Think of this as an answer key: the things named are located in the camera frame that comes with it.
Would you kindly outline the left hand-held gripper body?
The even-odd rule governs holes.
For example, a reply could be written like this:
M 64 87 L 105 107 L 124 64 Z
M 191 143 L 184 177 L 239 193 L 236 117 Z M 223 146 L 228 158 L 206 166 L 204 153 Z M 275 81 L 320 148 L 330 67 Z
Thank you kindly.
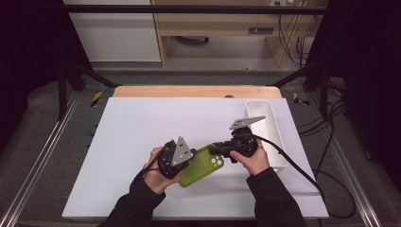
M 189 166 L 189 161 L 195 157 L 196 153 L 197 151 L 190 148 L 182 137 L 179 137 L 177 141 L 167 142 L 158 157 L 160 172 L 172 180 Z

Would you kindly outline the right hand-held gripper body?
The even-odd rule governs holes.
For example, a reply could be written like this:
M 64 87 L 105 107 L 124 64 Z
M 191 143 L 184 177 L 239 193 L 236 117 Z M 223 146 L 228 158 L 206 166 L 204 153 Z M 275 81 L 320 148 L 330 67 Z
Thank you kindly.
M 242 156 L 251 157 L 257 150 L 256 137 L 253 135 L 250 125 L 265 119 L 264 115 L 237 119 L 231 125 L 233 138 L 223 143 L 220 149 L 224 158 L 230 158 L 233 163 L 235 159 L 230 155 L 232 150 L 238 152 Z

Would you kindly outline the green phone case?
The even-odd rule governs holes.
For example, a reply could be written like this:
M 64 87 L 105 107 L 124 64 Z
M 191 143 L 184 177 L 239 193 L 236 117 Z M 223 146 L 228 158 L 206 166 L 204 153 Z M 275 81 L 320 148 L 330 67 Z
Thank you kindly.
M 188 167 L 181 173 L 180 187 L 186 188 L 223 168 L 223 157 L 210 153 L 214 148 L 215 146 L 210 144 L 197 150 L 195 157 L 188 162 Z

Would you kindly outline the white plastic box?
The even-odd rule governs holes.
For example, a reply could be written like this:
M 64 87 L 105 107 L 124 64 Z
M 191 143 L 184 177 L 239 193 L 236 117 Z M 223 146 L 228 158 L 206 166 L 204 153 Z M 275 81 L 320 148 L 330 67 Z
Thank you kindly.
M 270 166 L 279 173 L 287 165 L 288 161 L 280 154 L 278 148 L 285 150 L 282 137 L 278 129 L 275 114 L 269 101 L 251 100 L 246 102 L 246 111 L 249 118 L 264 116 L 250 125 L 252 133 L 273 143 L 262 142 L 264 150 L 268 153 Z

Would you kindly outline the person's right hand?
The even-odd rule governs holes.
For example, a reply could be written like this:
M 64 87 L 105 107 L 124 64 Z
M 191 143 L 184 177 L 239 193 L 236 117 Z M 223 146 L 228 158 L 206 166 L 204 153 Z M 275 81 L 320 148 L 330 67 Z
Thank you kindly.
M 251 175 L 256 176 L 262 171 L 270 167 L 269 158 L 267 152 L 262 146 L 262 142 L 257 139 L 257 150 L 251 157 L 245 157 L 239 152 L 232 150 L 230 155 L 239 163 L 241 163 Z

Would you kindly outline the person's left hand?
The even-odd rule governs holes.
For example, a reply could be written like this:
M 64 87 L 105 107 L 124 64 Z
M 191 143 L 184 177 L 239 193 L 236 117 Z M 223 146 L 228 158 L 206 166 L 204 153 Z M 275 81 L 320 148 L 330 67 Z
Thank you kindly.
M 166 178 L 160 173 L 158 163 L 151 163 L 161 149 L 161 147 L 154 148 L 150 153 L 148 161 L 143 165 L 143 168 L 149 168 L 149 171 L 144 174 L 143 179 L 147 186 L 157 195 L 163 194 L 170 185 L 178 183 L 181 179 L 181 174 L 176 175 L 173 179 Z

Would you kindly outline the white table mat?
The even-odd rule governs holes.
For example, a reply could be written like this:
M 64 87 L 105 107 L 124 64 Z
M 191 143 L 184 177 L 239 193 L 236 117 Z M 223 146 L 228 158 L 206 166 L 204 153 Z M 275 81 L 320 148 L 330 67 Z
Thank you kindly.
M 95 137 L 62 212 L 64 218 L 106 218 L 132 179 L 148 161 L 150 151 L 182 137 L 191 148 L 227 141 L 230 126 L 255 108 L 280 142 L 269 138 L 270 157 L 281 147 L 295 162 L 278 175 L 305 218 L 327 218 L 318 190 L 308 181 L 312 171 L 283 98 L 139 98 L 108 100 Z M 252 219 L 254 198 L 247 170 L 226 161 L 221 169 L 187 188 L 171 185 L 154 210 L 156 219 Z

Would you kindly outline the light wooden desk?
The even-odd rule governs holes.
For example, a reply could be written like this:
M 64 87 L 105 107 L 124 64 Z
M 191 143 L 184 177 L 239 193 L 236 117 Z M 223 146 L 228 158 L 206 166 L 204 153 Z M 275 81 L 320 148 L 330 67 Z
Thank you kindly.
M 319 7 L 323 0 L 150 0 L 153 6 Z M 298 37 L 313 38 L 321 15 L 156 13 L 156 30 L 164 42 L 173 36 L 261 36 L 278 67 L 291 56 Z

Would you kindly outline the white cabinet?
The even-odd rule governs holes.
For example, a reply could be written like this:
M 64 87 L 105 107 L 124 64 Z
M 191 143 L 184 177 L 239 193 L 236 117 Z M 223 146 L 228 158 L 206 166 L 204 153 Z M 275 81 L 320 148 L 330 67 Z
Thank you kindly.
M 151 13 L 70 13 L 91 62 L 160 61 Z

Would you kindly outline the black metal frame strut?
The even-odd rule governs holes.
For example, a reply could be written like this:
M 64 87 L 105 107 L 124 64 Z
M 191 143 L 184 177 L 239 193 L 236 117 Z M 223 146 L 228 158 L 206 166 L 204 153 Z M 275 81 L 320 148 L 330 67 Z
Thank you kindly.
M 320 87 L 319 111 L 322 117 L 327 119 L 329 76 L 328 69 L 323 61 L 313 61 L 289 76 L 274 82 L 272 86 L 281 88 L 287 83 L 300 77 L 305 77 L 303 89 L 306 92 L 314 92 L 317 87 Z
M 86 83 L 83 81 L 82 75 L 89 76 L 107 87 L 118 87 L 117 83 L 103 78 L 93 69 L 84 67 L 74 61 L 63 61 L 58 68 L 59 120 L 62 120 L 67 113 L 66 82 L 70 83 L 74 91 L 83 91 Z

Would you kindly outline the aluminium floor rail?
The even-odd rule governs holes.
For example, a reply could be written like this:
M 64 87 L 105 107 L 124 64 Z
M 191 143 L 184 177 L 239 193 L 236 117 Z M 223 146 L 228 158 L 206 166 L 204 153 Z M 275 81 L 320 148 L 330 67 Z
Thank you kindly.
M 371 205 L 362 185 L 360 184 L 355 171 L 348 162 L 337 137 L 334 134 L 334 127 L 328 126 L 324 130 L 325 137 L 329 140 L 328 144 L 339 167 L 342 178 L 352 197 L 355 199 L 357 210 L 366 227 L 382 227 L 375 209 Z
M 64 116 L 59 119 L 55 126 L 53 127 L 51 133 L 47 137 L 40 153 L 38 154 L 33 166 L 29 170 L 26 178 L 18 190 L 18 193 L 14 197 L 11 205 L 5 212 L 5 214 L 0 218 L 0 227 L 14 227 L 17 223 L 18 218 L 20 217 L 26 203 L 36 185 L 39 181 L 44 168 L 49 160 L 53 150 L 58 144 L 62 133 L 75 110 L 78 99 L 81 97 L 81 93 L 73 92 L 68 103 L 67 109 L 65 111 Z

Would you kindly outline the black horizontal frame bar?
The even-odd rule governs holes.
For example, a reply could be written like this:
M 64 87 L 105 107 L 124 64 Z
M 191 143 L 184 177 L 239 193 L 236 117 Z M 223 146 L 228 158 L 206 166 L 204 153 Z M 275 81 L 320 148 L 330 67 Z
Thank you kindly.
M 177 6 L 177 5 L 64 5 L 73 13 L 199 13 L 199 14 L 300 14 L 323 15 L 328 8 L 315 7 L 242 7 L 242 6 Z

